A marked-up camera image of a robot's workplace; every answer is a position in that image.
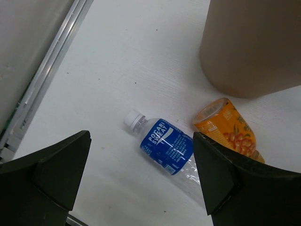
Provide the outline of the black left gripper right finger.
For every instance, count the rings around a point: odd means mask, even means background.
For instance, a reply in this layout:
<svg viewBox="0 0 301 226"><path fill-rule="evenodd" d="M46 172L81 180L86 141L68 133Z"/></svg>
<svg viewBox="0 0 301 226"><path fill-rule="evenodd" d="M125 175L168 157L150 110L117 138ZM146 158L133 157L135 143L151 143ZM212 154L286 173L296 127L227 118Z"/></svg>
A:
<svg viewBox="0 0 301 226"><path fill-rule="evenodd" d="M255 161L196 132L193 152L215 226L298 226L301 175Z"/></svg>

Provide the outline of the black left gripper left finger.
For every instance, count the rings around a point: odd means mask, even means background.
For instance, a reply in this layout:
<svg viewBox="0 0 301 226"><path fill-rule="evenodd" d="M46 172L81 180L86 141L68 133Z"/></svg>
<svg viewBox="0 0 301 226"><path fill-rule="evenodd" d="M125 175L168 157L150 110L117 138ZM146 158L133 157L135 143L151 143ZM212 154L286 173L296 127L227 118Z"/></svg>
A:
<svg viewBox="0 0 301 226"><path fill-rule="evenodd" d="M70 215L91 145L82 130L0 166L2 226L83 226Z"/></svg>

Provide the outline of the blue Pocari Sweat bottle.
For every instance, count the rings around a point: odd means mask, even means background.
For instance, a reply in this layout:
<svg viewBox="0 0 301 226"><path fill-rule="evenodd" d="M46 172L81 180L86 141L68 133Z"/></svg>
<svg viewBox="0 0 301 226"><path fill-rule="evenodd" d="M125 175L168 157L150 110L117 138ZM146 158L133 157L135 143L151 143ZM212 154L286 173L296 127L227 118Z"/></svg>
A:
<svg viewBox="0 0 301 226"><path fill-rule="evenodd" d="M140 149L158 164L172 183L204 206L192 138L162 118L147 119L137 110L124 118L128 130L138 136Z"/></svg>

